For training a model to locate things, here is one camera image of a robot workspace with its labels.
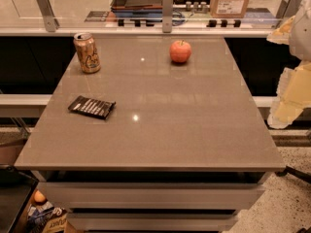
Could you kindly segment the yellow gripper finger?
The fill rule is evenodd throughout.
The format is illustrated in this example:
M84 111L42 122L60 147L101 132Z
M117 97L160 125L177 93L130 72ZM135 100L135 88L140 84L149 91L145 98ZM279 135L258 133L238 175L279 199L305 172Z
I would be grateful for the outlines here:
M294 16L288 18L278 28L273 30L266 38L270 43L287 45L294 22Z
M280 76L267 123L274 129L291 125L311 105L311 63L302 61L293 70L285 68Z

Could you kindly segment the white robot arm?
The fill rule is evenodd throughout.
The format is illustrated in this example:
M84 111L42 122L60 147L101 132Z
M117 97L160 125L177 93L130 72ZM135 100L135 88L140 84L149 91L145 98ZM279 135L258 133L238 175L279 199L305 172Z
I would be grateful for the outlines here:
M297 67L285 68L281 74L267 119L270 127L284 129L311 105L311 0L304 0L298 12L266 40L288 45L290 54L300 60Z

